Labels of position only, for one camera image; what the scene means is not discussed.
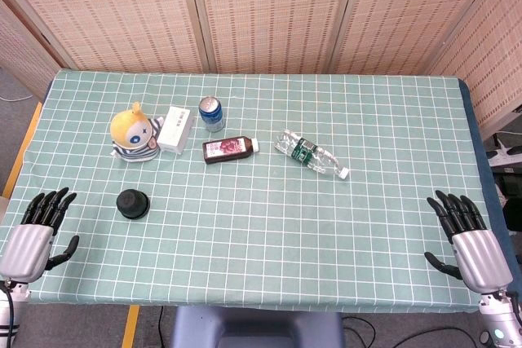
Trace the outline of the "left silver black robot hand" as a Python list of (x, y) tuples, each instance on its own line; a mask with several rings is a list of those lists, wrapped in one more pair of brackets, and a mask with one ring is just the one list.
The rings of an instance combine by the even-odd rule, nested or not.
[(1, 277), (30, 284), (74, 255), (79, 244), (78, 235), (71, 238), (63, 253), (51, 256), (51, 247), (76, 197), (75, 192), (65, 187), (47, 194), (39, 193), (29, 202), (20, 224), (13, 229), (4, 247)]

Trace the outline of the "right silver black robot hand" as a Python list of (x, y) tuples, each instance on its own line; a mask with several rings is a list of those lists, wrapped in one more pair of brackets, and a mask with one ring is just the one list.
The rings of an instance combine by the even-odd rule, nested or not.
[(425, 252), (425, 259), (439, 272), (450, 275), (479, 294), (507, 290), (513, 275), (493, 231), (486, 227), (480, 211), (467, 196), (457, 197), (436, 191), (436, 198), (428, 197), (440, 225), (450, 243), (455, 266)]

